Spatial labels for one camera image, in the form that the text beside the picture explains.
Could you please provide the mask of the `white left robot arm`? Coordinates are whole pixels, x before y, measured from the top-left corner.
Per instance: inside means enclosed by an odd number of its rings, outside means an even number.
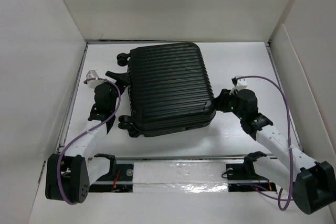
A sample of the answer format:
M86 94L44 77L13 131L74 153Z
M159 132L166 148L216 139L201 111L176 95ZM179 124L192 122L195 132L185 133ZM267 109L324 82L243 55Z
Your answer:
M129 85L128 75L108 71L104 79L90 70L84 83L94 90L87 124L81 134L65 144L59 154L51 154L47 161L45 196L69 205L84 202L90 186L101 177L118 180L120 174L115 156L95 150L112 129L121 96Z

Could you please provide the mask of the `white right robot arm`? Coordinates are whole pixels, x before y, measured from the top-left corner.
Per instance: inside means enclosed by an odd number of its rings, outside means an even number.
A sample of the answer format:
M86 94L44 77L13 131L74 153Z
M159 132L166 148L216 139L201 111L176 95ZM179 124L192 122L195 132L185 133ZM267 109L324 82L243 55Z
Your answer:
M272 180L308 215L334 203L333 167L326 161L317 162L291 145L273 122L258 111L257 102L255 93L248 89L223 89L214 100L216 110L237 116L243 131L278 159L275 163L263 152L250 153L244 158L243 174Z

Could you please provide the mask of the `black ribbed hard-shell suitcase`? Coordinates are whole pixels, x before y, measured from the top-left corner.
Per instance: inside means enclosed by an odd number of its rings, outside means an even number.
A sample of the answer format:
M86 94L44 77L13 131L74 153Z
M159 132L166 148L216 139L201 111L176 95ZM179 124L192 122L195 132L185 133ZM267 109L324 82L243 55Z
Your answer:
M216 111L199 46L181 42L131 49L117 55L127 66L130 115L118 127L131 137L172 134L208 126Z

